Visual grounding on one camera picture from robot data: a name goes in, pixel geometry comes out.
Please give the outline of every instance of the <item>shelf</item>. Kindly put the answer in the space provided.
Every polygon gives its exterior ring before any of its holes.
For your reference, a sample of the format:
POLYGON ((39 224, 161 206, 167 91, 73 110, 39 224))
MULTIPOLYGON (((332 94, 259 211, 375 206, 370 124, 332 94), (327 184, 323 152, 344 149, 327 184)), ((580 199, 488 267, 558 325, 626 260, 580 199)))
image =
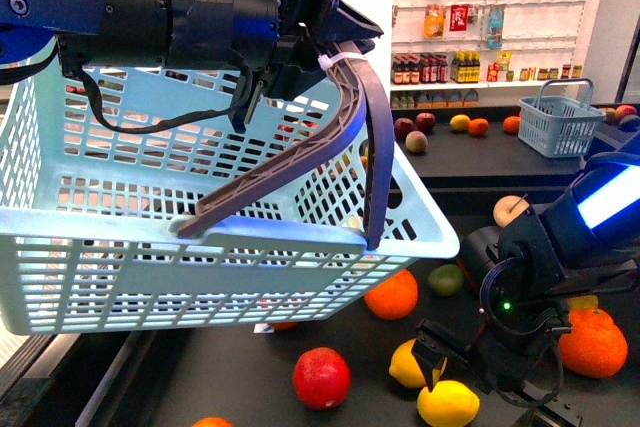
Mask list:
POLYGON ((456 84, 455 82, 448 82, 446 84, 411 84, 411 85, 394 85, 391 84, 391 92, 404 92, 415 90, 464 90, 464 89, 500 89, 500 88, 527 88, 527 87, 541 87, 544 85, 544 80, 528 80, 524 82, 487 82, 480 81, 473 84, 456 84))
POLYGON ((395 85, 391 84, 392 92, 403 92, 411 90, 462 90, 462 89, 486 89, 486 82, 478 82, 473 84, 457 84, 455 82, 447 82, 446 84, 409 84, 395 85))

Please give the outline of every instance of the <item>black cable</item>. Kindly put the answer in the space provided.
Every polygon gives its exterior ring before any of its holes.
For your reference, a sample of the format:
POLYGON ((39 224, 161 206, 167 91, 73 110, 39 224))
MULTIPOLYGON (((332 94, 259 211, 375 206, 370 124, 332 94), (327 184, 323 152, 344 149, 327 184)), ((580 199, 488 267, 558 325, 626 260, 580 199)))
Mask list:
POLYGON ((37 64, 0 70, 0 85, 11 85, 32 77, 46 69, 58 53, 54 47, 49 56, 37 64))
POLYGON ((558 348, 558 343, 556 342, 556 340, 553 337, 548 337, 548 339, 549 339, 549 346, 551 347, 551 350, 553 351, 553 354, 556 358, 556 372, 558 374, 556 378, 556 385, 553 387, 553 389, 550 392, 546 393, 540 399, 518 400, 518 399, 514 399, 513 397, 510 397, 506 392, 503 392, 497 389, 496 388, 497 386, 492 386, 493 390, 495 390, 498 393, 498 395, 502 400, 504 400, 505 402, 515 407, 522 407, 525 409, 536 409, 538 407, 541 407, 547 404, 548 402, 552 401, 558 396, 558 394, 562 390, 562 385, 564 384, 564 368, 562 366, 562 355, 560 354, 560 349, 558 348))
POLYGON ((516 335, 516 336, 525 336, 533 334, 540 330, 549 320, 556 317, 556 313, 553 309, 549 308, 540 313, 538 317, 533 322, 533 326, 526 331, 511 329, 504 325, 500 319, 493 313, 493 308, 491 307, 491 289, 493 288, 496 280, 500 275, 508 271, 513 267, 517 267, 518 264, 513 259, 508 259, 504 262, 499 263, 496 267, 491 269, 489 273, 485 276, 482 281, 482 286, 480 287, 480 306, 483 308, 485 314, 491 319, 491 321, 500 329, 504 330, 508 334, 516 335))
POLYGON ((87 93, 87 98, 89 100, 89 106, 91 107, 91 112, 95 116, 96 120, 100 123, 100 125, 114 132, 125 134, 155 134, 157 132, 163 132, 165 130, 173 129, 181 125, 199 122, 206 119, 213 119, 234 112, 241 105, 247 102, 251 94, 253 72, 244 61, 242 61, 241 74, 244 75, 246 79, 245 85, 243 86, 242 96, 237 102, 232 103, 227 109, 218 111, 200 110, 196 112, 189 112, 188 114, 179 115, 172 119, 161 120, 157 124, 149 125, 147 127, 121 127, 119 125, 113 125, 109 123, 109 121, 104 117, 102 93, 100 92, 100 87, 98 87, 98 84, 93 79, 93 77, 87 74, 81 65, 73 70, 73 75, 75 75, 84 86, 84 89, 87 93))

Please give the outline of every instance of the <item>plastic shopping basket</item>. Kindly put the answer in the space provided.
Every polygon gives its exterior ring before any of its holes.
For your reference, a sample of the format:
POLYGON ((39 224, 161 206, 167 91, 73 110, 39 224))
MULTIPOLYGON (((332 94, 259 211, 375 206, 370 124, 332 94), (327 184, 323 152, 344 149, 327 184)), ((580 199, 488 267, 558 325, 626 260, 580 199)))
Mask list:
MULTIPOLYGON (((237 80, 159 69, 92 76, 105 112, 135 126, 224 109, 237 80)), ((329 81, 294 102, 263 99, 244 135, 227 116, 113 133, 81 89, 51 66, 14 88, 0 130, 0 308, 15 333, 322 319, 416 258, 457 253, 455 232, 398 148, 402 201, 387 209, 380 247, 366 250, 366 130, 201 237, 175 235, 203 194, 324 125, 339 105, 329 81)))
POLYGON ((593 82, 589 79, 549 80, 536 97, 520 99, 518 137, 545 157, 580 157, 589 151, 603 112, 591 107, 593 82), (558 83, 589 84, 582 101, 562 96, 543 96, 544 89, 558 83))

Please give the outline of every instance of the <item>basket handle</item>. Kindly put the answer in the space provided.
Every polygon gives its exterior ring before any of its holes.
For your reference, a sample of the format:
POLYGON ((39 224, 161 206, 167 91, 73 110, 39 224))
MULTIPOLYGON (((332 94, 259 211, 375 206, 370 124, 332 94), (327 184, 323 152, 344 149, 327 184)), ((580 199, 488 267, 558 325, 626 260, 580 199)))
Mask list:
POLYGON ((586 79, 586 78, 579 78, 579 79, 552 79, 552 80, 547 80, 542 87, 540 87, 540 92, 538 92, 538 95, 535 98, 535 101, 533 103, 533 106, 538 109, 540 107, 540 100, 542 99, 542 92, 544 91, 544 89, 546 89, 549 85, 551 84, 582 84, 582 83, 586 83, 589 85, 589 88, 587 89, 587 91, 585 92, 584 96, 582 97, 582 104, 585 104, 587 106, 591 105, 591 98, 593 97, 593 82, 591 82, 591 79, 586 79))

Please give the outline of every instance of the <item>lemon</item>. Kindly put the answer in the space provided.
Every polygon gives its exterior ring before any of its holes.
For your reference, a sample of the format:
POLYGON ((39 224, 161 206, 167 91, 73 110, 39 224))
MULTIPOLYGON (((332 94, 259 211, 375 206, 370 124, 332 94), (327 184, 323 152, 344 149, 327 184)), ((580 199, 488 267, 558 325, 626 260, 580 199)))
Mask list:
POLYGON ((463 427, 479 410, 478 396, 455 380, 442 380, 432 392, 425 387, 418 395, 418 413, 431 427, 463 427))
POLYGON ((581 295, 567 299, 571 309, 597 309, 598 297, 596 295, 581 295))
POLYGON ((451 129, 456 132, 464 132, 469 130, 469 122, 471 122, 471 119, 468 115, 458 114, 451 118, 449 125, 451 126, 451 129))
POLYGON ((408 389, 418 389, 427 385, 418 362, 411 353, 416 339, 407 340, 391 356, 389 375, 408 389))

